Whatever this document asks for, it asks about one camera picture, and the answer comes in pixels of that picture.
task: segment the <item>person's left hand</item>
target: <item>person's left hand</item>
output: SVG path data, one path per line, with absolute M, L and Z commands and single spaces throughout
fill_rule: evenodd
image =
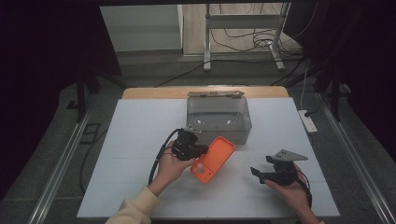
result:
M 169 184 L 177 180 L 181 173 L 195 163 L 195 159 L 191 159 L 189 161 L 181 161 L 179 160 L 173 153 L 172 147 L 173 141 L 171 141 L 166 150 L 163 152 L 161 156 L 158 172 L 152 183 L 148 186 L 148 188 L 155 195 L 159 195 Z

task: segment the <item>wall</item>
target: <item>wall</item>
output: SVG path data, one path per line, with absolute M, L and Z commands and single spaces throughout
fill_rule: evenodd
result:
M 101 11 L 115 51 L 133 51 L 181 49 L 177 8 L 175 5 L 101 7 Z

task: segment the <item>gray carpet floor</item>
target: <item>gray carpet floor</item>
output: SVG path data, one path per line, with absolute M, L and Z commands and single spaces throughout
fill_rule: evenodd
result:
M 269 56 L 255 58 L 256 56 L 242 57 L 244 60 L 263 62 Z M 285 62 L 287 70 L 279 73 L 273 63 L 237 63 L 213 62 L 210 72 L 202 71 L 200 61 L 189 58 L 175 60 L 167 57 L 162 60 L 147 60 L 139 58 L 136 63 L 134 57 L 121 58 L 123 77 L 117 79 L 129 86 L 153 87 L 170 78 L 182 75 L 192 68 L 194 71 L 173 80 L 167 86 L 206 86 L 206 85 L 271 85 L 276 80 L 285 76 L 297 64 Z M 302 74 L 306 68 L 303 63 L 295 74 Z M 121 98 L 123 90 L 117 85 L 99 77 L 101 91 L 87 93 L 88 98 L 95 98 L 92 115 L 88 122 L 87 132 L 80 139 L 76 152 L 64 175 L 61 186 L 56 192 L 55 199 L 48 211 L 44 223 L 104 223 L 104 219 L 76 218 L 79 205 L 83 198 L 83 190 L 87 188 L 101 146 L 105 140 L 106 128 L 109 126 L 117 101 Z M 318 95 L 314 92 L 312 83 L 315 77 L 309 77 L 304 89 L 304 109 L 311 111 L 320 104 Z M 300 108 L 303 93 L 303 82 L 288 88 L 290 97 Z M 76 127 L 78 112 L 75 109 L 66 109 L 69 101 L 77 100 L 76 86 L 70 86 L 61 92 L 59 107 L 43 136 L 35 154 L 29 160 L 25 169 L 0 202 L 0 223 L 26 223 L 35 205 L 46 186 L 51 172 L 61 157 L 65 146 Z M 340 217 L 323 218 L 326 223 L 382 223 L 371 199 L 367 195 L 361 181 L 348 159 L 342 144 L 324 112 L 325 104 L 312 115 L 318 132 L 310 137 L 313 149 L 317 155 L 320 167 L 329 184 L 332 196 L 341 213 Z M 395 214 L 396 208 L 396 165 L 386 150 L 376 141 L 364 124 L 356 117 L 347 103 L 346 97 L 340 98 L 339 106 L 341 122 L 346 129 L 351 142 L 361 156 L 375 183 L 388 201 L 389 207 Z M 103 133 L 104 136 L 94 144 L 94 134 Z M 293 223 L 293 220 L 272 220 L 275 224 Z

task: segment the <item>white table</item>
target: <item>white table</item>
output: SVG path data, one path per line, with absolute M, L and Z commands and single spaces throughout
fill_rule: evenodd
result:
M 160 195 L 163 203 L 151 217 L 293 217 L 281 196 L 250 172 L 250 166 L 273 172 L 265 156 L 282 148 L 308 157 L 296 164 L 311 184 L 314 213 L 340 216 L 293 100 L 248 98 L 247 103 L 253 126 L 247 143 L 236 147 L 207 184 L 187 169 Z M 78 217 L 110 217 L 125 198 L 135 196 L 148 183 L 152 163 L 166 137 L 185 127 L 186 110 L 186 99 L 119 100 Z

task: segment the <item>hand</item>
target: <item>hand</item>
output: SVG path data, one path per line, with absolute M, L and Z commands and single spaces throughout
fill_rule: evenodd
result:
M 160 195 L 160 193 L 172 182 L 177 180 L 181 173 L 195 163 L 195 159 L 191 159 L 189 161 L 181 161 L 172 153 L 173 141 L 171 141 L 166 150 L 163 152 L 161 156 L 158 172 L 152 183 L 148 186 L 148 189 L 151 190 L 155 195 Z
M 298 178 L 306 184 L 305 179 L 301 173 L 300 167 L 294 164 L 297 170 Z M 285 198 L 286 203 L 293 208 L 294 213 L 300 219 L 300 221 L 304 224 L 310 223 L 319 223 L 319 219 L 315 217 L 311 208 L 309 207 L 308 200 L 306 198 L 306 193 L 303 187 L 294 182 L 289 186 L 280 186 L 274 181 L 265 180 L 265 184 L 271 189 L 276 190 Z

